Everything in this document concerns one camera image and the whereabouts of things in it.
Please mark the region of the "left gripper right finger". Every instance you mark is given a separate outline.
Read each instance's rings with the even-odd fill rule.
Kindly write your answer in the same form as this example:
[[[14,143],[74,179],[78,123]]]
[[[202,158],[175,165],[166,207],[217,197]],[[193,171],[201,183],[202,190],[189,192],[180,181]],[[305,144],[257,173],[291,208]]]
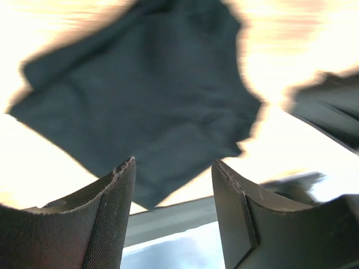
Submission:
[[[358,195],[311,205],[299,187],[282,196],[220,160],[211,173],[226,268],[358,267]]]

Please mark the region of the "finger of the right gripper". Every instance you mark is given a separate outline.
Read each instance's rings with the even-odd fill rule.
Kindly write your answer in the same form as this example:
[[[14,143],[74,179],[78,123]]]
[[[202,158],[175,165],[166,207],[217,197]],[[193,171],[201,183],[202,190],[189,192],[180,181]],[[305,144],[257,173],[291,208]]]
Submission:
[[[358,72],[320,75],[319,83],[297,89],[289,114],[358,151]]]

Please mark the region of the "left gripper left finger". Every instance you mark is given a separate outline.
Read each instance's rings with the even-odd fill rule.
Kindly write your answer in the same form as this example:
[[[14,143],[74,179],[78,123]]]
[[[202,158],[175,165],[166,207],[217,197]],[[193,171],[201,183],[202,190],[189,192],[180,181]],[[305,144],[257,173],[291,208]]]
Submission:
[[[45,207],[1,206],[1,267],[119,268],[135,178],[130,157]]]

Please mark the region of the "black t shirt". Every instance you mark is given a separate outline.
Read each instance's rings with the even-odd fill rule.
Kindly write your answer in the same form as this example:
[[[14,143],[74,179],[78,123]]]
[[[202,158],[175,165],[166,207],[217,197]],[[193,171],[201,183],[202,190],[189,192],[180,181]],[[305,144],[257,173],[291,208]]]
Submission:
[[[239,29],[221,1],[138,1],[27,63],[32,92],[10,115],[97,177],[133,156],[133,201],[151,210],[249,137],[261,104],[238,73]]]

